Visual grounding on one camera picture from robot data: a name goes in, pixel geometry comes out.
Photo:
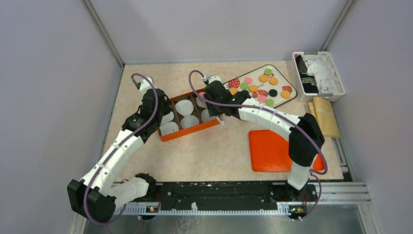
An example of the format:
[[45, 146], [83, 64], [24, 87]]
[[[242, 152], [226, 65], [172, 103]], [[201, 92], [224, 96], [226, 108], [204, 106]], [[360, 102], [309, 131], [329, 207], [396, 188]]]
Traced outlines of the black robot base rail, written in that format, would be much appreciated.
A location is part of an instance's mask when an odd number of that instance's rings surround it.
[[200, 211], [269, 211], [281, 202], [303, 207], [316, 200], [315, 185], [297, 191], [285, 181], [197, 181], [157, 183], [135, 202], [153, 202], [161, 211], [189, 210], [193, 204]]

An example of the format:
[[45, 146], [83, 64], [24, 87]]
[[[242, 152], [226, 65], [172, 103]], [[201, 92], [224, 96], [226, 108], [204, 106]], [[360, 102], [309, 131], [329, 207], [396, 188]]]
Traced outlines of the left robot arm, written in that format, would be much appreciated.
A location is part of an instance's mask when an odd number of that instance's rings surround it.
[[162, 117], [171, 113], [170, 100], [164, 91], [149, 89], [143, 95], [138, 111], [129, 116], [114, 143], [100, 161], [79, 181], [67, 186], [71, 208], [95, 224], [109, 223], [116, 209], [142, 198], [156, 198], [156, 180], [138, 173], [127, 182], [113, 182], [134, 153], [141, 148], [160, 126]]

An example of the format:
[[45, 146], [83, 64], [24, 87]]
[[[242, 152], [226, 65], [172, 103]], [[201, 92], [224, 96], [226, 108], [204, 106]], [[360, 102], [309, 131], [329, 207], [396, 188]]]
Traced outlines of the orange cookie box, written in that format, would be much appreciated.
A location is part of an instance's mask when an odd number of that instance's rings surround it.
[[162, 142], [220, 124], [217, 117], [209, 116], [206, 104], [193, 92], [172, 97], [170, 103], [172, 111], [164, 117], [158, 128]]

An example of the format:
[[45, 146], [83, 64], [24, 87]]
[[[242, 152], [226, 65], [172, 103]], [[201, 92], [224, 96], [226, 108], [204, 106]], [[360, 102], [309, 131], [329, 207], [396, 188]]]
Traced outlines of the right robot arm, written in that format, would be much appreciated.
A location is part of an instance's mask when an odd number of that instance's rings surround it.
[[315, 117], [309, 113], [291, 115], [260, 104], [247, 91], [231, 94], [219, 80], [205, 84], [204, 98], [211, 116], [226, 115], [256, 123], [288, 142], [292, 165], [285, 193], [292, 201], [300, 200], [305, 195], [314, 161], [321, 155], [325, 142]]

